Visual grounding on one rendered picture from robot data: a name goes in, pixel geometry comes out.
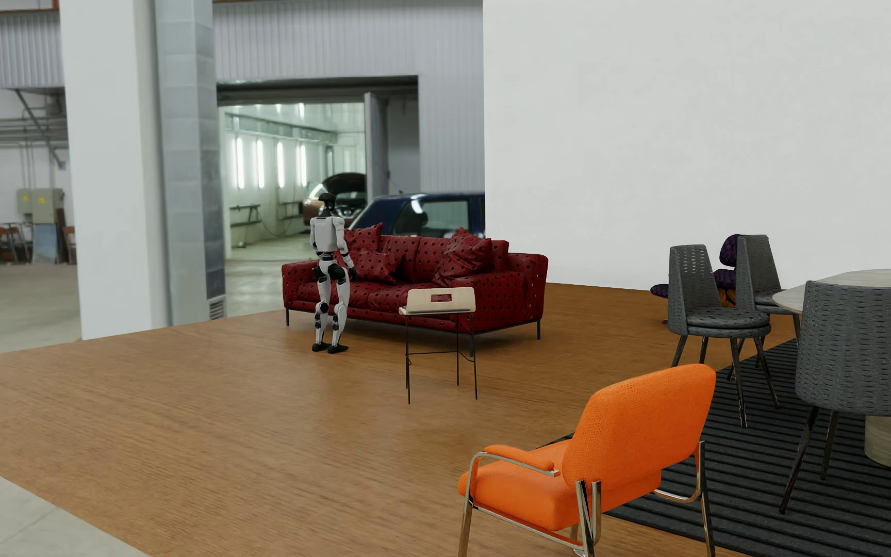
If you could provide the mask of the orange chair chrome frame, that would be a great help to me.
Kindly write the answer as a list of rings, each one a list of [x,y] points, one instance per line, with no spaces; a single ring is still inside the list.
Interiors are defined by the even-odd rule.
[[[474,454],[457,484],[457,557],[467,556],[475,511],[595,557],[603,514],[647,495],[699,501],[707,555],[716,557],[701,439],[716,379],[704,364],[642,374],[596,391],[567,440]]]

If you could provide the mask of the brown car open hood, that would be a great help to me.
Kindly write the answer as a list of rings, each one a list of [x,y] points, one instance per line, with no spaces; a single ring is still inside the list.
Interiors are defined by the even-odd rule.
[[[308,195],[302,202],[301,213],[305,226],[309,226],[310,220],[319,216],[324,209],[325,204],[319,198],[326,193],[335,196],[335,214],[343,218],[345,225],[349,227],[368,204],[366,175],[358,172],[340,172],[325,178],[319,184],[311,185],[308,188]]]

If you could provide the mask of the white humanoid robot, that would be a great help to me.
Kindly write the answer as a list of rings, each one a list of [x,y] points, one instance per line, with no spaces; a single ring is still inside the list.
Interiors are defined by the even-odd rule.
[[[340,344],[340,337],[348,318],[352,283],[357,281],[358,274],[344,237],[344,219],[336,214],[336,196],[323,193],[319,199],[324,208],[310,221],[310,241],[318,256],[313,275],[320,296],[314,311],[312,350],[333,354],[348,349]]]

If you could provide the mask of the beige electrical cabinet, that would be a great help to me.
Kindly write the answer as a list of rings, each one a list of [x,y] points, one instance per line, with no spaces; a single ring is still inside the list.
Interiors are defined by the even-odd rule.
[[[18,212],[32,224],[57,223],[57,215],[65,206],[65,192],[58,187],[22,187],[16,190]]]

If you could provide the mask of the dark blue car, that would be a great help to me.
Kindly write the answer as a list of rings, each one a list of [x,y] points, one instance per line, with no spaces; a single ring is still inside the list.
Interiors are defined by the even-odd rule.
[[[485,218],[484,192],[394,194],[370,201],[349,228],[382,224],[382,235],[431,238],[450,238],[464,228],[485,238]]]

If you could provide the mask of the beige side table black legs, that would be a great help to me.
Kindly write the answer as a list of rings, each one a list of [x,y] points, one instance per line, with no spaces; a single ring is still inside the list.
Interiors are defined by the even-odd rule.
[[[411,403],[411,356],[426,356],[435,354],[455,355],[455,379],[459,384],[459,360],[465,361],[473,365],[474,380],[474,397],[478,398],[478,380],[477,380],[477,363],[475,356],[475,338],[476,332],[474,328],[474,320],[472,315],[476,311],[475,292],[471,286],[463,287],[438,287],[412,289],[407,294],[406,304],[399,308],[399,314],[404,316],[405,327],[405,388],[407,391],[407,402]],[[451,350],[433,350],[412,352],[410,342],[411,321],[417,318],[450,316],[454,317],[452,321],[454,348]],[[459,325],[462,315],[469,316],[469,325],[471,332],[469,333],[469,349],[464,352],[459,345]]]

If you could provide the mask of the red square cushion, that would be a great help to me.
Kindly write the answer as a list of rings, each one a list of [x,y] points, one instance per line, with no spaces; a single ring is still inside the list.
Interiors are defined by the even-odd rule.
[[[350,251],[358,282],[397,285],[395,273],[403,255],[398,252],[381,252],[368,249]]]
[[[343,238],[346,247],[349,248],[349,254],[358,256],[361,251],[376,252],[380,246],[382,236],[382,222],[365,228],[345,229]]]

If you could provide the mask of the large red cushion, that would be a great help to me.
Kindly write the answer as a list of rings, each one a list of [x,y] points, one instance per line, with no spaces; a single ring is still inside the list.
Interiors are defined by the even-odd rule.
[[[453,280],[483,272],[492,258],[492,249],[491,238],[457,229],[442,252],[433,283],[448,287]]]

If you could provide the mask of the black striped rug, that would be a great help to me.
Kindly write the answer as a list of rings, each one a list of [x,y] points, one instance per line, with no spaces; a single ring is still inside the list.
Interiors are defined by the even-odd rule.
[[[865,454],[861,416],[839,418],[822,480],[829,418],[821,413],[787,512],[778,512],[809,405],[795,394],[796,342],[765,358],[780,407],[755,359],[743,361],[748,428],[739,424],[729,370],[717,373],[702,435],[715,544],[756,557],[891,557],[891,468]]]

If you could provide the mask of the purple lounge chair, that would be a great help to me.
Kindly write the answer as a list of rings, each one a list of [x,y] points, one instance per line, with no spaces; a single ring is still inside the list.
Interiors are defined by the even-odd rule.
[[[719,288],[719,293],[723,297],[722,305],[726,307],[734,307],[736,299],[736,249],[739,234],[728,236],[721,247],[720,264],[721,268],[713,272],[714,280]]]

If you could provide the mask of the grey woven dining chair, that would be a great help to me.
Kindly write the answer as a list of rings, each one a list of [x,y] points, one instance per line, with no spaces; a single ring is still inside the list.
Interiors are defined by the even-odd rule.
[[[810,410],[780,513],[789,505],[821,411],[832,413],[822,476],[842,413],[891,417],[891,286],[807,282],[797,344],[795,391]]]
[[[773,297],[784,291],[780,285],[769,238],[766,235],[741,235],[736,253],[736,307],[765,314],[787,314],[793,318],[796,336],[800,333],[800,315],[777,305]]]
[[[687,337],[690,335],[700,336],[705,340],[710,338],[730,340],[741,427],[747,428],[749,425],[739,370],[738,340],[751,338],[754,341],[773,404],[776,408],[779,407],[762,348],[764,337],[771,331],[769,317],[753,309],[722,305],[705,245],[681,245],[670,248],[667,310],[668,329],[679,335],[671,363],[673,367],[678,366]]]

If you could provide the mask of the red patterned sofa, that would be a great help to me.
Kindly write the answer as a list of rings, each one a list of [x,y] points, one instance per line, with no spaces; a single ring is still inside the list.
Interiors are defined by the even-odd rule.
[[[382,235],[378,251],[403,255],[395,273],[397,285],[353,282],[349,318],[404,324],[399,308],[412,289],[442,287],[433,283],[442,252],[450,238]],[[483,272],[453,280],[449,287],[471,286],[476,311],[476,333],[521,325],[542,318],[549,260],[542,255],[517,254],[509,243],[493,240],[492,258]],[[459,331],[471,332],[469,316],[460,318]]]

